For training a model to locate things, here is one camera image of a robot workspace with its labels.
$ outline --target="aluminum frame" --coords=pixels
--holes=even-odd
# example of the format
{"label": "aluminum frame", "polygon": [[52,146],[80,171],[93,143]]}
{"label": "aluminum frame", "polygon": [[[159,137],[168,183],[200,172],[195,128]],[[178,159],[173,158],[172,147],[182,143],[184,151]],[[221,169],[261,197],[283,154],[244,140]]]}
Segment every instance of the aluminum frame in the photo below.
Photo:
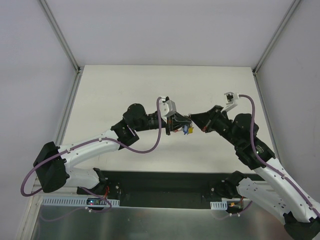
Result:
{"label": "aluminum frame", "polygon": [[[77,90],[80,84],[80,80],[81,80],[81,76],[82,76],[82,70],[83,68],[81,68],[78,63],[77,60],[75,59],[48,3],[46,0],[37,0],[40,7],[42,8],[44,15],[46,16],[54,34],[57,37],[57,40],[60,42],[60,45],[62,47],[62,49],[64,50],[66,56],[68,57],[70,63],[72,64],[76,76],[75,79],[73,81],[73,85],[72,88],[70,90],[70,94],[68,96],[68,100],[67,100],[67,104],[63,110],[63,116],[62,116],[62,120],[60,122],[59,128],[57,130],[57,134],[54,138],[56,144],[61,144],[66,132],[66,128],[68,125],[68,121],[69,121],[69,117],[71,114],[71,110],[75,101],[75,97],[77,94]],[[269,116],[268,116],[268,111],[266,109],[266,105],[264,102],[264,98],[263,95],[261,93],[260,87],[259,87],[259,80],[257,79],[256,75],[257,72],[260,70],[261,66],[264,64],[267,56],[269,55],[269,53],[273,50],[273,47],[275,45],[275,43],[277,42],[277,40],[281,37],[281,33],[283,32],[283,30],[285,29],[286,25],[288,24],[288,22],[291,20],[293,14],[295,13],[295,11],[297,10],[298,6],[300,5],[300,3],[302,2],[302,0],[294,0],[292,2],[292,4],[290,5],[289,9],[287,10],[287,12],[285,13],[282,21],[280,22],[278,28],[276,29],[275,33],[273,34],[273,36],[271,37],[268,45],[266,46],[265,50],[263,51],[262,56],[260,57],[258,63],[256,64],[256,67],[253,69],[252,73],[254,76],[254,80],[256,83],[256,87],[258,90],[258,94],[261,100],[261,104],[262,104],[262,109],[266,118],[266,122],[267,122],[267,126],[269,129],[269,133],[271,136],[271,141],[274,147],[274,151],[277,154],[277,156],[279,157],[279,152],[275,143],[275,139],[274,139],[274,135],[272,132],[272,128],[270,126],[270,120],[269,120]],[[18,233],[17,233],[17,239],[19,240],[30,240],[32,237],[32,233],[36,224],[36,219],[37,219],[37,215],[39,212],[39,208],[41,205],[41,202],[43,200],[43,197],[41,195],[36,195],[33,196],[29,199],[28,204],[27,204],[27,208],[26,211],[23,215],[22,218],[22,223],[19,227]]]}

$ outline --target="white wall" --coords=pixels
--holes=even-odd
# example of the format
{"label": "white wall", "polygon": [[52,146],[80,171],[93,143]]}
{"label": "white wall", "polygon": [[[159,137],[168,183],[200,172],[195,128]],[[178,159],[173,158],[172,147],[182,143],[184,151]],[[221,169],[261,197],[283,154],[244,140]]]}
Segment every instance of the white wall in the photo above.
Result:
{"label": "white wall", "polygon": [[281,161],[320,202],[320,1],[304,0],[258,73]]}
{"label": "white wall", "polygon": [[[250,67],[214,66],[137,66],[86,65],[74,101],[64,144],[95,136],[118,123],[134,103],[147,113],[156,111],[158,96],[169,96],[180,114],[196,114],[214,105],[225,105],[226,92],[252,96],[256,103],[258,137],[271,147],[262,106]],[[229,112],[230,119],[239,113],[251,113],[251,104],[241,99]],[[194,133],[170,136],[162,131],[157,149],[149,154],[136,154],[126,149],[109,152],[81,164],[86,168],[115,171],[244,173],[250,169],[235,154],[234,146],[217,133],[203,133],[194,126]],[[150,149],[158,131],[139,132],[140,140],[132,145]]]}
{"label": "white wall", "polygon": [[0,239],[13,240],[21,182],[54,139],[75,74],[37,1],[1,1],[0,23]]}
{"label": "white wall", "polygon": [[81,66],[254,67],[293,0],[48,0]]}

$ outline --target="wire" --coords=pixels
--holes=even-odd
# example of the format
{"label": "wire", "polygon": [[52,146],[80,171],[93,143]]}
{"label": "wire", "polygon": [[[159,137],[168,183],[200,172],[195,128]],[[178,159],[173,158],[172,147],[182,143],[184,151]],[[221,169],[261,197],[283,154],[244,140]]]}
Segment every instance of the wire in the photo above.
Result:
{"label": "wire", "polygon": [[[156,149],[156,147],[158,146],[158,144],[159,144],[159,142],[160,142],[160,138],[161,138],[161,128],[162,128],[161,119],[162,119],[162,118],[161,118],[160,104],[159,104],[159,101],[160,101],[161,99],[162,99],[161,97],[158,97],[157,100],[156,100],[156,110],[157,110],[157,116],[158,116],[159,131],[158,131],[158,137],[157,137],[157,139],[156,139],[156,142],[155,142],[155,144],[154,144],[154,146],[153,146],[152,148],[150,148],[149,150],[141,151],[141,150],[133,149],[133,148],[131,148],[131,147],[129,147],[129,146],[123,144],[122,142],[117,141],[117,140],[115,140],[115,139],[113,139],[113,138],[102,137],[101,140],[102,140],[102,141],[111,141],[111,142],[114,142],[114,143],[119,144],[120,146],[124,147],[125,149],[128,149],[128,150],[130,150],[130,151],[132,151],[132,152],[134,152],[134,153],[137,153],[137,154],[148,154],[148,153],[151,153],[153,150]],[[83,142],[83,143],[81,143],[81,144],[79,144],[79,145],[76,145],[76,146],[74,146],[74,147],[71,147],[71,148],[70,148],[70,151],[73,151],[73,150],[75,150],[75,149],[77,149],[77,148],[83,147],[83,146],[85,146],[85,145],[88,145],[88,144],[91,144],[91,143],[94,143],[94,142],[99,142],[99,141],[100,141],[99,138],[97,138],[97,139],[93,139],[93,140],[89,140],[89,141]],[[34,168],[32,168],[31,171],[28,172],[28,174],[25,176],[25,178],[24,178],[23,181],[22,181],[22,184],[21,184],[21,187],[20,187],[20,193],[21,193],[21,195],[24,196],[24,197],[31,197],[31,196],[39,193],[39,192],[42,190],[42,187],[39,188],[38,190],[34,191],[34,192],[31,192],[31,193],[26,193],[26,192],[25,192],[25,185],[26,185],[26,183],[27,183],[27,180],[30,178],[31,174],[32,174],[33,172],[35,172],[38,168],[40,168],[42,165],[44,165],[44,164],[46,164],[46,163],[54,160],[54,159],[57,158],[57,157],[60,157],[61,155],[66,154],[66,153],[68,153],[68,150],[64,150],[64,151],[62,151],[62,152],[60,152],[60,153],[58,153],[58,154],[56,154],[56,155],[53,155],[53,156],[47,158],[46,160],[40,162],[39,164],[37,164]]]}
{"label": "wire", "polygon": [[233,213],[233,214],[228,214],[228,215],[226,215],[226,216],[224,216],[224,217],[216,217],[216,216],[213,216],[215,219],[217,219],[217,220],[225,220],[225,219],[227,219],[228,217],[232,217],[232,216],[238,216],[238,217],[240,217],[242,214],[244,214],[247,210],[248,210],[248,208],[250,208],[250,206],[252,205],[252,201],[250,201],[249,202],[249,204],[241,211],[241,212],[238,212],[238,213]]}
{"label": "wire", "polygon": [[[108,211],[111,209],[112,204],[111,204],[107,199],[102,198],[101,196],[94,194],[93,192],[89,191],[89,190],[86,189],[85,187],[81,187],[81,188],[82,188],[84,191],[86,191],[88,194],[90,194],[90,195],[92,195],[92,196],[95,196],[95,197],[101,199],[102,201],[105,201],[105,202],[109,205],[108,208],[104,208],[104,209],[102,209],[102,210],[90,209],[89,212],[105,213],[105,212],[108,212]],[[77,212],[78,210],[81,210],[81,209],[86,210],[87,207],[83,207],[83,206],[77,207],[77,208],[75,208],[75,209],[67,212],[67,213],[64,214],[64,215],[59,216],[59,217],[57,217],[57,218],[53,218],[53,219],[46,219],[46,218],[44,218],[44,217],[42,216],[42,209],[41,209],[40,212],[39,212],[39,219],[41,219],[42,221],[47,222],[47,223],[52,223],[52,222],[55,222],[55,221],[59,221],[59,220],[65,218],[65,217],[68,217],[69,215],[71,215],[71,214],[73,214],[74,212]],[[37,240],[40,239],[40,233],[41,233],[41,232],[40,232],[40,226],[41,226],[41,224],[40,224],[40,222],[38,222],[38,226],[37,226],[37,238],[36,238]]]}
{"label": "wire", "polygon": [[105,194],[104,194],[104,196],[103,196],[103,198],[104,198],[104,199],[106,199],[106,198],[107,198],[108,193],[109,193],[109,186],[106,186]]}
{"label": "wire", "polygon": [[305,194],[299,189],[299,187],[290,179],[288,178],[285,174],[283,174],[281,171],[276,169],[275,167],[271,166],[267,162],[263,161],[263,159],[257,154],[256,146],[255,146],[255,141],[254,141],[254,125],[255,125],[255,114],[256,114],[256,106],[254,100],[245,94],[239,94],[239,97],[241,98],[246,98],[251,102],[252,105],[252,117],[251,117],[251,124],[250,124],[250,142],[251,142],[251,147],[253,150],[253,153],[255,157],[261,162],[263,165],[266,167],[270,168],[272,171],[276,172],[279,174],[283,179],[285,179],[298,193],[299,195],[305,200],[305,202],[309,205],[310,209],[314,211],[314,213],[320,218],[320,212],[317,211],[310,202],[310,200],[305,196]]}

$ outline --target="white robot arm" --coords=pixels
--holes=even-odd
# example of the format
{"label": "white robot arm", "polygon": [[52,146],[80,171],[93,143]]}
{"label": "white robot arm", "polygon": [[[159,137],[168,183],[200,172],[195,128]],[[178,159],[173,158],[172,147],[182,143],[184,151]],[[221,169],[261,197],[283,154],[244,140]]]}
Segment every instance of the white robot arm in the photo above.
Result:
{"label": "white robot arm", "polygon": [[[36,171],[41,183],[41,190],[51,193],[57,189],[68,187],[84,187],[92,189],[99,182],[105,181],[98,168],[80,169],[75,166],[95,156],[127,148],[133,152],[145,154],[153,151],[160,141],[161,128],[166,129],[166,134],[179,128],[192,126],[192,121],[187,116],[182,116],[176,111],[175,103],[169,97],[157,99],[157,111],[146,114],[141,104],[135,103],[128,107],[120,122],[111,129],[86,140],[56,146],[53,142],[45,144],[36,158],[34,168],[24,179],[21,185],[21,194],[29,197],[31,194],[24,192],[24,186],[32,172]],[[129,146],[139,140],[136,132],[158,129],[156,144],[147,151],[139,151]]]}
{"label": "white robot arm", "polygon": [[[225,198],[243,196],[273,214],[295,240],[311,240],[320,232],[320,204],[311,198],[284,169],[270,148],[257,138],[259,130],[254,122],[255,105],[251,97],[227,92],[227,106],[191,114],[191,120],[205,133],[217,132],[234,145],[239,160],[261,176],[275,191],[257,186],[241,172],[232,173],[214,187]],[[227,112],[237,106],[240,98],[252,104],[251,114],[238,114],[234,120]]]}

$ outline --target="metal table surface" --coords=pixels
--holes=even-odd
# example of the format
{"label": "metal table surface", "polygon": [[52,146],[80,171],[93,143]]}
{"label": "metal table surface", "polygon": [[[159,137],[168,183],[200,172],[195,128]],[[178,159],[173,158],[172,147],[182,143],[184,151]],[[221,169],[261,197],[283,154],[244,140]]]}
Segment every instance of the metal table surface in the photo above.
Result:
{"label": "metal table surface", "polygon": [[[42,206],[45,219],[74,207]],[[169,208],[112,208],[106,213],[81,209],[61,220],[37,220],[32,240],[290,240],[283,225],[253,204],[240,217],[225,211]]]}

